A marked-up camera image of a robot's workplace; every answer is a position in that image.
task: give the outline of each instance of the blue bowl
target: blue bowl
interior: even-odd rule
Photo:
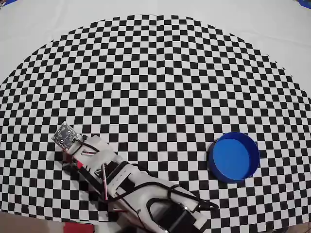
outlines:
[[[230,132],[221,136],[209,154],[209,167],[225,183],[237,183],[252,176],[259,166],[256,143],[246,134]]]

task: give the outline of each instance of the robotic arm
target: robotic arm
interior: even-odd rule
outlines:
[[[64,122],[52,140],[72,156],[72,166],[130,222],[150,233],[202,233],[207,217],[200,210],[218,206],[172,182],[140,171],[98,136],[86,138]]]

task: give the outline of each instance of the white table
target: white table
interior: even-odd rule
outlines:
[[[188,16],[239,36],[278,61],[311,96],[311,10],[293,0],[19,0],[0,11],[0,82],[33,51],[70,30],[137,14]]]

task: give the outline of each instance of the circuit board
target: circuit board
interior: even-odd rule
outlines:
[[[63,150],[69,150],[74,143],[73,139],[79,139],[79,134],[67,123],[63,122],[60,128],[56,131],[52,140],[59,145]]]

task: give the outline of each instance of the black and white checkered pattern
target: black and white checkered pattern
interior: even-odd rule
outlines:
[[[0,101],[2,211],[108,219],[88,185],[62,172],[51,137],[66,120],[218,204],[206,212],[212,232],[309,220],[310,98],[251,44],[192,18],[128,16],[71,31],[21,63]],[[259,169],[239,184],[218,182],[206,165],[208,146],[230,131],[260,149]]]

